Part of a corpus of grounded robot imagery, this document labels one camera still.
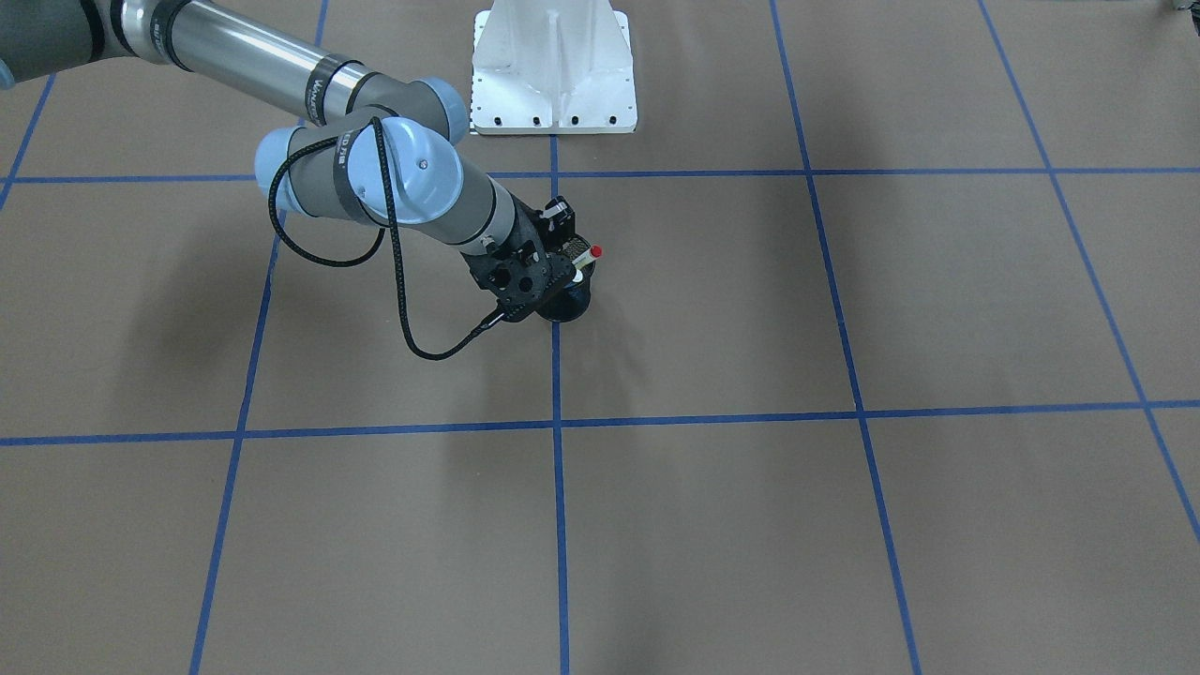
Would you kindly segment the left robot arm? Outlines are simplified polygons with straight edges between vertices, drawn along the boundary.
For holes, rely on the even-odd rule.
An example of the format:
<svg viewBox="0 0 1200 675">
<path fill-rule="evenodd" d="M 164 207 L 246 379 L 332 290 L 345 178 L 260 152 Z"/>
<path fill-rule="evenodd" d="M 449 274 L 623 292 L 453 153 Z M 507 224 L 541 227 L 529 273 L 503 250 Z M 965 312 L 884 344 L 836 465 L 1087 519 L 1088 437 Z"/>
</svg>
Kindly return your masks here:
<svg viewBox="0 0 1200 675">
<path fill-rule="evenodd" d="M 532 209 L 460 157 L 466 108 L 442 80 L 394 80 L 210 1 L 5 1 L 2 86 L 139 56 L 305 119 L 259 142 L 254 174 L 284 247 L 283 211 L 457 249 L 505 304 L 584 283 L 587 241 L 558 198 Z"/>
</svg>

